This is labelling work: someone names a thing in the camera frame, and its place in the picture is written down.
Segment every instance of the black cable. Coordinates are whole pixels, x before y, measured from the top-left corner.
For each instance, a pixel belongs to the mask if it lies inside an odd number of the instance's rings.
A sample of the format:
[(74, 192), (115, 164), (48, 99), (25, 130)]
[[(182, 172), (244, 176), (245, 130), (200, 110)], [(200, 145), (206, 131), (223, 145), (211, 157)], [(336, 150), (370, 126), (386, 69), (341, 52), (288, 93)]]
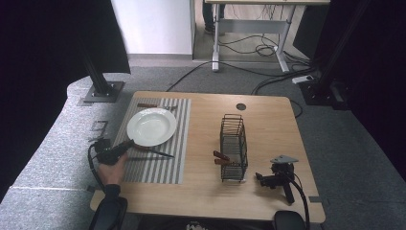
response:
[[(266, 57), (266, 58), (268, 58), (268, 57), (272, 57), (272, 56), (275, 55), (275, 49), (273, 49), (273, 47), (268, 46), (268, 45), (263, 45), (263, 44), (258, 45), (255, 50), (256, 50), (255, 52), (256, 52), (259, 56), (261, 56), (261, 57)], [(261, 51), (263, 51), (263, 50), (270, 50), (270, 51), (271, 51), (271, 54), (266, 55), (266, 54), (264, 54), (264, 53), (261, 52)]]
[(282, 15), (283, 15), (283, 7), (284, 7), (284, 5), (282, 5), (282, 10), (281, 10), (281, 16), (280, 16), (280, 21), (282, 21)]
[(302, 64), (302, 63), (294, 63), (294, 62), (292, 62), (292, 70), (293, 71), (295, 71), (295, 72), (297, 72), (297, 71), (300, 71), (300, 70), (295, 70), (295, 66), (301, 66), (301, 67), (309, 67), (308, 65), (304, 65), (304, 64)]
[(92, 144), (89, 147), (89, 149), (87, 150), (87, 160), (89, 161), (89, 167), (90, 167), (90, 170), (92, 171), (92, 174), (95, 176), (96, 180), (99, 183), (99, 186), (101, 187), (102, 191), (104, 192), (104, 185), (102, 184), (102, 180), (99, 177), (98, 173), (96, 172), (95, 165), (93, 164), (93, 158), (90, 153), (94, 146), (96, 146), (96, 144)]
[(304, 193), (303, 189), (298, 185), (298, 183), (296, 183), (286, 174), (284, 174), (284, 175), (286, 178), (289, 179), (290, 183), (292, 183), (293, 186), (295, 186), (295, 188), (299, 191), (299, 194), (301, 195), (302, 201), (304, 202), (305, 229), (310, 230), (310, 216), (308, 213), (308, 205), (307, 205), (307, 199), (305, 198), (305, 193)]
[(259, 17), (257, 17), (256, 20), (260, 19), (261, 17), (263, 18), (263, 17), (265, 16), (264, 13), (263, 13), (263, 12), (265, 11), (265, 9), (266, 9), (266, 5), (263, 6), (262, 11), (260, 12)]
[(310, 65), (310, 59), (301, 58), (301, 57), (296, 57), (296, 56), (293, 56), (293, 55), (287, 53), (286, 51), (283, 51), (283, 53), (284, 53), (285, 56), (286, 56), (287, 58), (289, 58), (290, 60), (300, 62), (300, 63), (302, 63), (302, 64), (304, 64), (304, 65)]
[(252, 73), (252, 74), (256, 74), (256, 75), (262, 75), (262, 76), (266, 76), (266, 77), (270, 77), (270, 78), (281, 78), (281, 77), (290, 76), (290, 75), (292, 75), (292, 77), (293, 77), (295, 73), (298, 73), (298, 74), (301, 74), (301, 73), (302, 73), (302, 71), (298, 71), (298, 72), (294, 72), (294, 73), (289, 73), (288, 75), (268, 75), (268, 74), (263, 74), (263, 73), (255, 72), (255, 71), (252, 71), (252, 70), (248, 70), (248, 69), (236, 67), (236, 66), (234, 66), (234, 65), (231, 65), (231, 64), (228, 64), (228, 63), (225, 63), (225, 62), (210, 60), (210, 61), (207, 61), (207, 62), (203, 62), (203, 63), (197, 65), (196, 67), (194, 67), (193, 69), (191, 69), (191, 71), (189, 71), (188, 73), (186, 73), (186, 74), (185, 74), (184, 76), (182, 76), (179, 80), (177, 80), (176, 83), (174, 83), (170, 88), (168, 88), (168, 89), (167, 89), (167, 92), (169, 92), (174, 86), (176, 86), (180, 81), (182, 81), (185, 77), (187, 77), (189, 74), (191, 74), (192, 72), (194, 72), (194, 71), (195, 71), (196, 69), (198, 69), (199, 67), (201, 67), (201, 66), (203, 66), (203, 65), (205, 65), (205, 64), (216, 63), (216, 62), (219, 63), (219, 64), (227, 65), (227, 66), (230, 66), (230, 67), (233, 67), (233, 68), (236, 68), (236, 69), (239, 69), (239, 70), (248, 72), (248, 73)]
[(293, 173), (293, 174), (295, 175), (296, 178), (298, 178), (299, 184), (301, 185), (301, 189), (303, 189), (304, 187), (302, 186), (301, 178), (299, 178), (299, 176), (297, 176), (295, 173)]
[[(191, 71), (189, 71), (187, 74), (185, 74), (185, 75), (184, 75), (183, 77), (181, 77), (179, 80), (177, 80), (176, 83), (174, 83), (174, 84), (173, 84), (170, 88), (168, 88), (166, 91), (169, 92), (174, 86), (176, 86), (180, 81), (182, 81), (185, 77), (187, 77), (189, 74), (191, 74), (192, 72), (194, 72), (194, 71), (195, 71), (196, 69), (198, 69), (199, 67), (201, 67), (201, 66), (203, 66), (203, 65), (205, 65), (205, 64), (214, 63), (214, 62), (217, 62), (217, 63), (219, 63), (219, 64), (223, 64), (223, 65), (227, 65), (227, 66), (230, 66), (230, 67), (233, 67), (233, 68), (236, 68), (236, 69), (239, 69), (239, 70), (248, 72), (248, 73), (252, 73), (252, 74), (256, 74), (256, 75), (262, 75), (262, 76), (269, 77), (267, 80), (263, 80), (262, 82), (260, 82), (260, 83), (257, 85), (257, 87), (252, 91), (251, 95), (257, 95), (257, 94), (258, 94), (258, 91), (259, 91), (263, 86), (265, 86), (265, 85), (268, 85), (268, 84), (271, 84), (271, 83), (275, 83), (275, 82), (278, 82), (278, 81), (285, 81), (285, 80), (291, 79), (291, 78), (293, 78), (293, 77), (295, 77), (295, 76), (297, 76), (297, 75), (302, 75), (302, 74), (305, 74), (305, 73), (309, 73), (309, 72), (311, 72), (311, 71), (314, 71), (314, 68), (311, 68), (311, 67), (310, 67), (310, 68), (307, 68), (307, 69), (304, 69), (304, 70), (300, 70), (300, 71), (296, 71), (296, 72), (292, 72), (292, 73), (288, 73), (288, 74), (282, 74), (282, 75), (268, 75), (268, 74), (263, 74), (263, 73), (255, 72), (255, 71), (252, 71), (252, 70), (248, 70), (248, 69), (236, 67), (236, 66), (234, 66), (234, 65), (231, 65), (231, 64), (228, 64), (228, 63), (225, 63), (225, 62), (212, 61), (212, 60), (211, 60), (211, 61), (203, 62), (203, 63), (197, 65), (196, 67), (194, 67), (193, 69), (191, 69)], [(291, 102), (293, 102), (294, 104), (296, 104), (296, 105), (300, 108), (299, 114), (295, 115), (295, 118), (298, 118), (299, 116), (302, 115), (302, 113), (303, 113), (303, 108), (302, 108), (298, 103), (296, 103), (295, 101), (291, 100)]]
[(310, 65), (308, 62), (305, 62), (305, 61), (296, 60), (296, 59), (293, 59), (293, 58), (288, 57), (288, 56), (286, 56), (286, 57), (287, 57), (287, 59), (289, 59), (291, 61), (291, 63), (301, 63), (301, 65), (305, 65), (305, 66)]
[(262, 20), (265, 20), (265, 16), (269, 15), (269, 5), (265, 5), (264, 10), (262, 10), (262, 11), (265, 11), (265, 13), (262, 16)]
[(272, 45), (268, 45), (268, 44), (265, 43), (265, 41), (263, 41), (264, 38), (267, 39), (268, 41), (272, 42), (274, 44), (274, 46), (278, 46), (278, 44), (275, 41), (273, 41), (270, 38), (266, 37), (265, 34), (262, 34), (262, 37), (260, 38), (260, 41), (262, 41), (262, 44), (272, 47)]
[(246, 36), (246, 37), (244, 37), (244, 38), (242, 38), (242, 39), (235, 40), (235, 41), (229, 41), (229, 42), (222, 42), (222, 41), (218, 40), (218, 43), (221, 44), (221, 45), (230, 45), (230, 44), (237, 43), (237, 42), (246, 40), (246, 39), (248, 39), (248, 38), (256, 37), (256, 36), (260, 37), (261, 39), (264, 39), (264, 38), (265, 38), (266, 40), (268, 40), (268, 41), (274, 43), (275, 45), (277, 45), (277, 44), (275, 43), (275, 41), (273, 41), (273, 40), (271, 40), (270, 38), (268, 38), (268, 37), (266, 37), (266, 36), (263, 36), (263, 35), (249, 35), (249, 36)]
[(235, 16), (237, 19), (239, 19), (239, 17), (236, 15), (236, 10), (234, 9), (234, 4), (232, 4), (231, 7), (233, 8), (233, 14), (234, 14), (234, 16)]
[(269, 20), (272, 20), (272, 18), (274, 18), (274, 13), (275, 13), (275, 8), (277, 7), (277, 5), (274, 5), (274, 10), (272, 10), (272, 13), (269, 17)]
[(297, 105), (299, 107), (300, 111), (299, 111), (298, 114), (295, 115), (295, 118), (300, 117), (302, 115), (302, 113), (304, 112), (302, 106), (300, 104), (296, 103), (295, 101), (291, 100), (291, 99), (289, 99), (289, 101), (294, 103), (295, 105)]
[(232, 51), (234, 51), (234, 52), (236, 52), (236, 53), (238, 53), (238, 54), (241, 54), (241, 55), (251, 55), (251, 54), (254, 54), (254, 53), (257, 52), (257, 50), (255, 50), (255, 51), (249, 51), (249, 52), (241, 52), (241, 51), (237, 51), (237, 50), (231, 48), (230, 46), (226, 46), (226, 45), (220, 45), (220, 46), (225, 47), (225, 48), (228, 48), (228, 49), (230, 49), (230, 50), (232, 50)]

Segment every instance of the power strip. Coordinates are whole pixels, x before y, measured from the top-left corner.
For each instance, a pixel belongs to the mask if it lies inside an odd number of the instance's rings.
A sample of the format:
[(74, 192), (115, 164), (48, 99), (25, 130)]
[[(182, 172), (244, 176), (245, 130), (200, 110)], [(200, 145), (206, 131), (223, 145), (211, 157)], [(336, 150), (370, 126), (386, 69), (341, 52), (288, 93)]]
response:
[(306, 76), (297, 77), (297, 78), (292, 79), (292, 83), (297, 84), (297, 83), (300, 83), (300, 82), (312, 81), (312, 80), (314, 80), (313, 77), (311, 77), (310, 75), (306, 75)]

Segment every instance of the gray floor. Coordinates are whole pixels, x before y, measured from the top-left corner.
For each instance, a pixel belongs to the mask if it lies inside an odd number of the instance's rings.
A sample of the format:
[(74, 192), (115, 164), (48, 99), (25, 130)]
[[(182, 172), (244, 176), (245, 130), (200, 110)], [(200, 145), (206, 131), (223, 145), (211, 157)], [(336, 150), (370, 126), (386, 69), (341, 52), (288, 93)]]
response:
[[(92, 84), (89, 78), (69, 86), (68, 100), (54, 126), (0, 204), (0, 229), (86, 229), (94, 214), (88, 187), (96, 185), (86, 154), (89, 139), (100, 134), (92, 131), (94, 122), (107, 121), (105, 137), (114, 140), (135, 91), (165, 91), (200, 63), (158, 57), (129, 62), (131, 75), (105, 74), (108, 80), (125, 82), (116, 103), (81, 103)], [(272, 61), (238, 61), (238, 66), (281, 73)], [(265, 79), (227, 66), (213, 73), (207, 64), (172, 91), (250, 94)], [(259, 94), (285, 96), (303, 107), (297, 123), (327, 216), (312, 229), (406, 229), (406, 184), (350, 111), (305, 105), (298, 85), (290, 80), (265, 86)], [(292, 107), (299, 113), (299, 107)], [(128, 214), (124, 229), (134, 229), (137, 221)]]

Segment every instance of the striped mat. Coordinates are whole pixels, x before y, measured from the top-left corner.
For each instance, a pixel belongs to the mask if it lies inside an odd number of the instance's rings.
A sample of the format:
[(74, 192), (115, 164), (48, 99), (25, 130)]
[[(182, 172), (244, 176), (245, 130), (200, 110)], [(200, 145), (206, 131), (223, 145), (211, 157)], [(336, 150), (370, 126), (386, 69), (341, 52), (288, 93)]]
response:
[(160, 156), (152, 152), (131, 148), (128, 150), (129, 160), (125, 164), (125, 182), (145, 182), (163, 184), (181, 184), (183, 180), (183, 168), (185, 165), (186, 145), (188, 139), (189, 118), (191, 113), (190, 99), (156, 99), (156, 98), (132, 98), (128, 110), (125, 113), (114, 146), (128, 140), (126, 126), (129, 120), (145, 108), (137, 107), (137, 104), (159, 104), (161, 106), (177, 105), (172, 110), (177, 121), (177, 128), (167, 142), (153, 147), (154, 150), (173, 155), (174, 158)]

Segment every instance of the metal wire basket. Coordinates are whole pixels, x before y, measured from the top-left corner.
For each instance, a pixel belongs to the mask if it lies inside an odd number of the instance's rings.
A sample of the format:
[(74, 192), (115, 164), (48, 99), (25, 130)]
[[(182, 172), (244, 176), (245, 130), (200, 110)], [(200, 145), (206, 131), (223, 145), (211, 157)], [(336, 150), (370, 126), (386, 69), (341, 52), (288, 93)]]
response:
[(225, 114), (221, 122), (220, 152), (230, 158), (230, 163), (221, 165), (221, 179), (244, 179), (248, 168), (247, 141), (241, 115)]

